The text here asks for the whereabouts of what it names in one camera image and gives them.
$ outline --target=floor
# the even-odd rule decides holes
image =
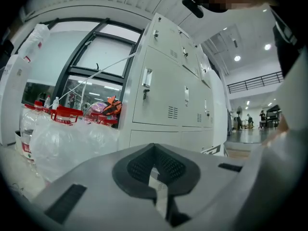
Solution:
[[[273,132],[275,132],[274,128],[270,128],[267,131],[257,128],[234,130],[227,137],[227,141],[235,143],[262,143]]]
[[[0,145],[0,171],[8,187],[17,194],[32,201],[45,187],[46,183],[30,163],[16,149],[15,145]]]

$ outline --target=window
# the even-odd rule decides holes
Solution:
[[[83,38],[99,23],[86,21],[59,22],[51,30],[36,58],[23,94],[23,103],[52,96],[60,73]]]
[[[66,82],[64,93],[72,90],[79,85],[86,78],[78,76],[70,76]],[[119,98],[122,86],[108,83],[101,80],[90,79],[87,84],[84,82],[74,91],[70,92],[61,102],[65,107],[82,110],[86,112],[87,109],[96,102],[106,102],[108,98],[116,96]]]
[[[140,37],[140,33],[115,25],[107,25],[100,32],[129,39],[131,41],[134,41],[135,43],[138,41]]]
[[[52,96],[53,90],[54,86],[28,82],[23,94],[22,103],[34,105],[35,100],[41,100],[44,103],[48,95]]]
[[[66,61],[87,34],[82,31],[51,33],[32,62],[29,82],[55,86]]]
[[[120,41],[96,37],[81,56],[77,66],[97,69],[96,64],[98,64],[99,69],[101,70],[125,57],[128,57],[131,52],[131,48],[131,45]],[[122,77],[124,76],[125,65],[126,61],[122,61],[110,68],[107,68],[104,72]]]

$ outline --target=railing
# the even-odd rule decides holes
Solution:
[[[229,93],[234,93],[243,90],[250,90],[258,87],[264,87],[271,84],[283,82],[282,72],[276,72],[269,75],[247,79],[228,85]]]

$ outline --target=window frame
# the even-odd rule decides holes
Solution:
[[[88,46],[90,45],[90,44],[85,45],[87,42],[95,40],[96,37],[116,40],[118,42],[131,45],[132,48],[131,48],[130,54],[133,54],[137,51],[137,47],[140,43],[140,40],[141,40],[141,38],[143,36],[143,32],[144,32],[144,29],[140,30],[136,27],[126,25],[124,23],[112,21],[109,18],[106,18],[106,19],[98,19],[98,18],[59,19],[59,18],[57,18],[53,21],[45,22],[44,24],[49,24],[49,26],[48,26],[49,29],[52,29],[57,23],[69,22],[69,21],[92,21],[92,22],[99,22],[99,24],[82,39],[82,41],[77,45],[77,47],[75,48],[75,50],[73,51],[71,56],[66,61],[65,65],[64,65],[64,67],[63,67],[63,69],[62,69],[62,71],[59,75],[57,83],[55,85],[54,92],[52,94],[51,100],[54,100],[56,97],[61,97],[63,95],[63,91],[65,89],[65,85],[66,85],[66,82],[67,82],[69,76],[74,75],[74,76],[80,76],[80,77],[90,77],[91,75],[98,72],[98,70],[96,70],[96,69],[88,69],[88,68],[83,68],[83,67],[77,66],[77,63],[79,62],[82,55],[85,53]],[[100,31],[108,24],[123,27],[123,28],[126,28],[126,29],[129,29],[129,30],[132,30],[134,32],[139,33],[140,36],[139,36],[137,43],[135,43],[134,41],[131,41],[129,39],[119,37],[119,36],[101,33]],[[134,57],[131,57],[127,60],[124,71],[123,71],[123,76],[118,76],[118,75],[113,75],[113,74],[110,74],[110,73],[103,72],[103,73],[98,74],[95,77],[95,79],[97,79],[97,80],[102,80],[102,81],[105,81],[105,82],[110,82],[110,83],[121,85],[122,91],[121,91],[121,94],[120,94],[120,97],[119,97],[120,101],[123,100],[124,91],[125,91],[128,75],[129,75],[129,72],[130,72],[131,64],[133,62],[133,58]]]

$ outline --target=plastic bottle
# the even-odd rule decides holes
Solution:
[[[38,173],[53,182],[90,159],[88,138],[76,128],[81,110],[59,106],[51,110],[51,121],[33,132],[30,148]]]
[[[105,155],[118,150],[119,131],[110,127],[117,123],[116,120],[109,120],[99,113],[92,113],[92,121],[86,124],[84,134],[89,140],[88,150],[92,157]]]
[[[53,103],[52,103],[52,109],[53,110],[56,110],[59,106],[59,97],[56,97],[55,100],[53,100]]]
[[[44,103],[44,107],[49,107],[50,106],[50,95],[48,95],[47,99],[45,100],[45,103]]]
[[[43,112],[43,103],[40,101],[35,101],[34,106],[25,104],[25,107],[27,107],[29,111],[24,114],[20,122],[23,156],[33,161],[29,146],[32,133],[38,125],[47,122],[47,116]]]

